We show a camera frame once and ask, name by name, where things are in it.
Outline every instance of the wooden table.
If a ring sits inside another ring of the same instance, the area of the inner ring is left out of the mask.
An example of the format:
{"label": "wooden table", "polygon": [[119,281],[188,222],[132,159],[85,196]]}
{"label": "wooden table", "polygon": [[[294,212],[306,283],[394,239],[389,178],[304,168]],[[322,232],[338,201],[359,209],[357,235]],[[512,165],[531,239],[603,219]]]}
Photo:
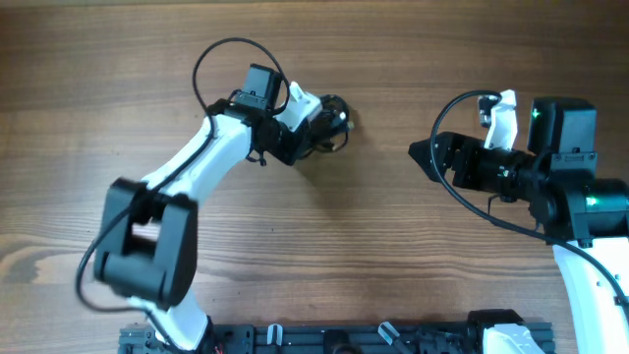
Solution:
{"label": "wooden table", "polygon": [[[464,320],[513,308],[576,351],[551,248],[459,206],[407,155],[469,89],[599,109],[599,175],[629,179],[629,23],[619,4],[318,2],[0,10],[0,352],[111,353],[138,314],[97,315],[72,289],[108,185],[142,178],[199,128],[190,73],[206,46],[245,36],[289,80],[355,110],[345,150],[294,167],[243,162],[200,212],[194,288],[218,324]],[[207,100],[240,88],[243,44],[200,71]],[[444,130],[483,137],[471,101]],[[488,195],[464,193],[478,206]],[[492,212],[534,226],[527,205]],[[90,277],[86,291],[105,301]]]}

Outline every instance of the black bracket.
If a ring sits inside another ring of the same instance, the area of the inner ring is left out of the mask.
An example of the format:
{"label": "black bracket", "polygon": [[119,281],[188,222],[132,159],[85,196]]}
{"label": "black bracket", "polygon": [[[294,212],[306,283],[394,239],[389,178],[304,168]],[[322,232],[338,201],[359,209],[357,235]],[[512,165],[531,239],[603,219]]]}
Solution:
{"label": "black bracket", "polygon": [[[146,184],[118,179],[105,200],[102,227],[127,214],[96,249],[94,276],[123,297],[138,296],[162,309],[179,304],[197,271],[199,207],[184,195],[150,193]],[[156,240],[134,234],[133,225],[160,224]]]}
{"label": "black bracket", "polygon": [[[445,171],[452,167],[457,151],[463,149],[464,145],[472,144],[478,146],[481,141],[478,139],[466,137],[462,134],[443,132],[439,133],[435,139],[435,157],[438,173],[445,175]],[[430,139],[412,143],[409,146],[409,155],[413,157],[424,173],[432,182],[438,182],[439,179],[432,168],[432,159],[430,158]]]}
{"label": "black bracket", "polygon": [[[254,354],[256,330],[252,325],[215,325],[210,347],[195,354]],[[169,348],[155,337],[147,324],[129,324],[120,329],[118,354],[169,354]]]}

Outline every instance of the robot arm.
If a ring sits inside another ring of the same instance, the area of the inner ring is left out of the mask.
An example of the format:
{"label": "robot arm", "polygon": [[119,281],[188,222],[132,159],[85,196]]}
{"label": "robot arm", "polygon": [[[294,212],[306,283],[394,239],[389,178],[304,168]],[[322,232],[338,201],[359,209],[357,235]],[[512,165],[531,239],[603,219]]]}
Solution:
{"label": "robot arm", "polygon": [[[510,97],[509,92],[501,95]],[[452,168],[454,186],[490,192],[505,203],[529,202],[531,216],[543,225],[544,235],[582,250],[606,268],[611,275],[603,276],[582,256],[553,246],[580,352],[629,352],[629,326],[623,314],[626,300],[618,298],[609,282],[629,291],[625,279],[629,272],[629,188],[620,180],[595,177],[596,110],[583,99],[537,98],[528,143],[534,155],[530,155],[511,149],[515,113],[503,106],[510,103],[511,99],[498,104],[495,99],[479,99],[481,123],[498,125],[489,129],[485,142],[449,132],[437,135],[438,171],[432,168],[430,140],[411,144],[409,154],[432,181],[439,181],[436,173],[444,175]],[[494,197],[489,198],[489,205]]]}
{"label": "robot arm", "polygon": [[[286,108],[272,116],[279,84],[273,70],[252,65],[235,101],[217,104],[221,108],[204,118],[199,132],[170,161],[140,182],[117,180],[107,193],[101,229],[134,207],[97,247],[94,275],[144,309],[155,335],[174,352],[214,352],[211,319],[190,286],[197,267],[198,210],[220,180],[238,162],[251,160],[252,151],[260,154],[262,165],[265,151],[292,165],[351,129],[340,97],[317,97],[296,83]],[[194,154],[174,181],[148,194]],[[160,226],[155,240],[134,233],[135,224],[148,222]]]}

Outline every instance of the green led light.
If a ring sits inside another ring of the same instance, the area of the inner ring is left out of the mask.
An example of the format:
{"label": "green led light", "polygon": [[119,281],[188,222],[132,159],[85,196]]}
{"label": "green led light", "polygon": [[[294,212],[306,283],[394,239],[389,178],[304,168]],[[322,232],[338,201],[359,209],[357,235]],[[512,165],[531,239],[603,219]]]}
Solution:
{"label": "green led light", "polygon": [[586,205],[588,207],[595,206],[599,203],[599,200],[594,197],[586,197]]}

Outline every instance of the white bracket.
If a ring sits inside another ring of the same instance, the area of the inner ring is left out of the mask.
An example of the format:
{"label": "white bracket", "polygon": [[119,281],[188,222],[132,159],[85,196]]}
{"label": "white bracket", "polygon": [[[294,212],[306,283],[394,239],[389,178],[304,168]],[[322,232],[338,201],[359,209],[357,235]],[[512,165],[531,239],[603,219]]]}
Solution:
{"label": "white bracket", "polygon": [[[195,350],[203,339],[208,320],[205,312],[200,308],[197,297],[192,289],[188,290],[184,300],[177,306],[171,306],[167,311],[157,308],[157,305],[139,297],[127,298],[129,304],[150,311],[168,336],[172,344],[180,349]],[[164,342],[164,336],[155,328],[155,336]]]}
{"label": "white bracket", "polygon": [[519,324],[496,324],[483,333],[485,354],[543,354],[531,331]]}
{"label": "white bracket", "polygon": [[295,82],[291,83],[289,91],[288,106],[275,119],[286,124],[288,130],[294,133],[302,122],[311,122],[321,111],[321,100],[312,93],[303,92]]}
{"label": "white bracket", "polygon": [[490,125],[485,148],[511,150],[518,135],[518,120],[515,115],[515,91],[508,89],[500,93],[502,100],[491,108]]}

